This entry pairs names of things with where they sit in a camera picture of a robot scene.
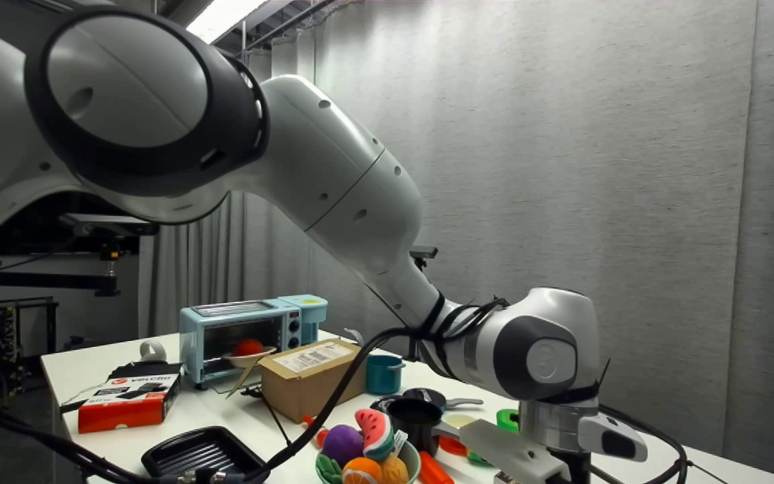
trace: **blue mug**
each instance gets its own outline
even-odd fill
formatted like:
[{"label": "blue mug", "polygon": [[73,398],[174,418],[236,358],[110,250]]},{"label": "blue mug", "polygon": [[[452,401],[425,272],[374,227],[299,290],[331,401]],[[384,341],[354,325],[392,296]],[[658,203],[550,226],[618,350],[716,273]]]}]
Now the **blue mug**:
[{"label": "blue mug", "polygon": [[397,394],[403,387],[403,358],[370,354],[365,358],[365,391],[370,394]]}]

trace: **box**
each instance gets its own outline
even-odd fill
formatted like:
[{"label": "box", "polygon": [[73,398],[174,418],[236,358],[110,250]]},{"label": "box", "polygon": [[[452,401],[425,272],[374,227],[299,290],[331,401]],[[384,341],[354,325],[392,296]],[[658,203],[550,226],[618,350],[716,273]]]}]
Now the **box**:
[{"label": "box", "polygon": [[[303,415],[314,415],[326,405],[354,354],[357,346],[339,339],[276,352],[259,363],[260,391],[276,414],[303,421]],[[365,371],[361,364],[339,403],[361,394],[364,387]]]},{"label": "box", "polygon": [[178,376],[180,364],[174,363],[119,364],[77,409],[77,429],[99,432],[165,421]]}]

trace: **red object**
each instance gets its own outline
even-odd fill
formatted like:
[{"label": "red object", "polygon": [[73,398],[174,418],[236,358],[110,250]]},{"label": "red object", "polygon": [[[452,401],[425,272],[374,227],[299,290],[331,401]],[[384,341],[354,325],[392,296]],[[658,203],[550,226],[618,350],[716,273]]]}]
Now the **red object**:
[{"label": "red object", "polygon": [[327,432],[331,432],[331,429],[326,429],[326,426],[314,432],[314,446],[317,446],[317,448],[323,448],[323,446],[326,446],[326,440],[327,440]]},{"label": "red object", "polygon": [[467,446],[452,436],[439,436],[439,446],[450,453],[467,457]]},{"label": "red object", "polygon": [[419,481],[421,484],[455,484],[452,475],[431,452],[419,452]]},{"label": "red object", "polygon": [[77,410],[81,432],[99,432],[112,426],[159,424],[167,414],[167,391],[145,391],[139,398],[120,398],[115,403],[87,401]]},{"label": "red object", "polygon": [[235,354],[256,354],[256,352],[264,352],[264,343],[259,339],[241,339],[235,346]]}]

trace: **white table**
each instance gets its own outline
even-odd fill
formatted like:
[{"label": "white table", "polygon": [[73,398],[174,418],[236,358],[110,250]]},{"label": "white table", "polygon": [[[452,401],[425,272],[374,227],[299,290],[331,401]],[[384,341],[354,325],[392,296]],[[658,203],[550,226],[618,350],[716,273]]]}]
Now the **white table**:
[{"label": "white table", "polygon": [[[106,376],[130,360],[139,360],[139,343],[142,341],[159,341],[165,343],[170,360],[178,360],[180,350],[180,336],[157,336],[157,339],[138,339],[138,341],[124,341],[124,343],[107,343],[107,346],[91,346],[91,350],[73,350],[73,352],[57,352],[42,358],[42,368],[51,385],[51,391],[57,403],[67,403],[75,394],[87,394],[88,387],[106,382]],[[491,418],[498,409],[517,409],[513,401],[499,398],[495,391],[455,382],[455,378],[442,378],[421,363],[408,363],[403,368],[403,387],[439,387],[446,398],[482,398],[483,405],[479,414],[483,418]],[[376,401],[374,394],[357,394],[331,414],[327,424],[339,421],[354,421],[353,414],[361,405],[369,405]],[[130,429],[110,429],[110,432],[77,432],[75,424],[75,410],[65,414],[65,429],[73,440],[81,446],[103,453],[106,458],[130,468],[134,473],[142,471],[142,452],[188,429],[206,426],[206,424],[223,424],[232,432],[236,432],[249,448],[256,448],[264,458],[268,458],[275,452],[286,446],[275,418],[268,410],[247,398],[247,394],[217,394],[213,389],[202,391],[178,391],[167,421],[157,426],[130,426]],[[286,429],[291,438],[296,438],[303,426],[282,418]],[[595,457],[595,464],[601,471],[612,473],[620,481],[647,481],[658,475],[677,453],[658,438],[646,436],[647,440],[647,462],[626,462],[616,457]],[[317,484],[314,475],[314,446],[306,446],[299,452],[292,458],[287,458],[282,468],[276,468],[268,479],[268,484]],[[706,471],[717,473],[721,479],[732,484],[774,484],[774,473],[757,471],[740,464],[735,458],[724,458],[698,448],[687,448],[687,457]],[[439,452],[439,458],[446,464],[446,471],[455,475],[459,484],[490,484],[495,479],[495,471],[486,468],[474,468],[459,457],[452,457],[446,452]],[[687,484],[716,484],[710,475],[698,471],[687,471]]]}]

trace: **orange toy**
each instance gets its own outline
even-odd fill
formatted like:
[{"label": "orange toy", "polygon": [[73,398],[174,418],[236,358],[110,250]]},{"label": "orange toy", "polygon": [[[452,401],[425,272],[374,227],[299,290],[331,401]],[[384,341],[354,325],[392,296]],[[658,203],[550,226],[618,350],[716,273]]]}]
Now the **orange toy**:
[{"label": "orange toy", "polygon": [[264,343],[259,339],[241,339],[235,346],[235,354],[256,354],[256,352],[264,352]]},{"label": "orange toy", "polygon": [[341,468],[341,484],[386,484],[386,481],[376,458],[354,457]]},{"label": "orange toy", "polygon": [[384,471],[384,484],[408,484],[408,464],[397,453],[391,453],[382,462],[382,471]]}]

